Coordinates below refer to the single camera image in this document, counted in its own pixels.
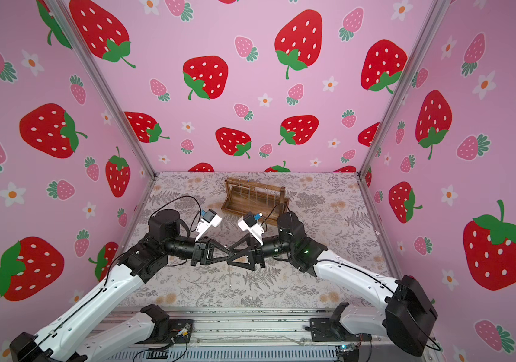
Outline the wooden jewelry display stand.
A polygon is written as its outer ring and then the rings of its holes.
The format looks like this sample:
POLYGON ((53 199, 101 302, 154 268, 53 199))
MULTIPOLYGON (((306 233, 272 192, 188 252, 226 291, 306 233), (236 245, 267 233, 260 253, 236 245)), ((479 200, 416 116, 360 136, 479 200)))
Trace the wooden jewelry display stand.
POLYGON ((242 217, 247 213, 262 214, 261 223, 276 226, 277 219, 290 206, 287 190, 283 186, 235 179, 225 181, 226 200, 221 207, 227 214, 242 217))

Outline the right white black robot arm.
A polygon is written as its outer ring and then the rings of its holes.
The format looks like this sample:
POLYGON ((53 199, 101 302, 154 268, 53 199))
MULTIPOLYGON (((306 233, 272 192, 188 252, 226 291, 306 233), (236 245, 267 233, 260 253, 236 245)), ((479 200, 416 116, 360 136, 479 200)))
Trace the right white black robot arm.
POLYGON ((416 357, 426 348, 441 351, 432 337, 438 314, 421 284, 405 275, 400 279, 381 275, 350 262, 326 245, 307 236, 303 222, 294 212, 277 219, 277 234, 264 237, 260 217, 248 213, 238 219, 247 236, 240 240, 244 249, 233 244, 228 264, 254 270, 268 258, 285 261, 301 273, 330 281, 366 300, 379 313, 376 317, 356 314, 347 305, 337 309, 335 321, 351 334, 387 336, 399 349, 416 357))

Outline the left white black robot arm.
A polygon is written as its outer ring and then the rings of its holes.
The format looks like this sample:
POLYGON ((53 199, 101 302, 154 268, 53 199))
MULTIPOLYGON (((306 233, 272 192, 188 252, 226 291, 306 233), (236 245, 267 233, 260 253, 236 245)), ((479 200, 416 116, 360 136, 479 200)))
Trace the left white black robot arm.
POLYGON ((95 336, 91 332, 121 301, 166 267, 170 257, 192 265, 222 262, 223 258, 215 258, 213 252, 223 246, 205 235, 221 221, 215 211, 204 211, 196 229, 191 230, 178 211, 158 211, 149 218, 149 232, 111 264, 105 278, 79 306, 37 333, 21 333, 10 343, 12 360, 104 361, 137 342, 166 336, 169 317, 155 305, 142 308, 136 316, 105 332, 95 336))

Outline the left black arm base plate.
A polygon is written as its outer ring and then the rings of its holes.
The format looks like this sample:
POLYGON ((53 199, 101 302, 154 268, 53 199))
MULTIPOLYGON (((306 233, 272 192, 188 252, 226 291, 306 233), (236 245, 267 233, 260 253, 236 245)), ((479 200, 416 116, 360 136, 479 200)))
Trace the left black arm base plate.
POLYGON ((189 343, 193 332, 193 319, 169 319, 155 324, 151 336, 145 341, 149 344, 189 343))

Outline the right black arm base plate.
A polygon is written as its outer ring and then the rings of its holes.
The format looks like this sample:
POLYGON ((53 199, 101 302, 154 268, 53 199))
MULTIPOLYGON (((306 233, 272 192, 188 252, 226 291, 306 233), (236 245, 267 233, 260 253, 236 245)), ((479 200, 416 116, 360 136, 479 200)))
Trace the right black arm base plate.
POLYGON ((339 322, 330 318, 311 318, 305 327, 314 342, 369 342, 372 336, 366 333, 352 334, 339 322))

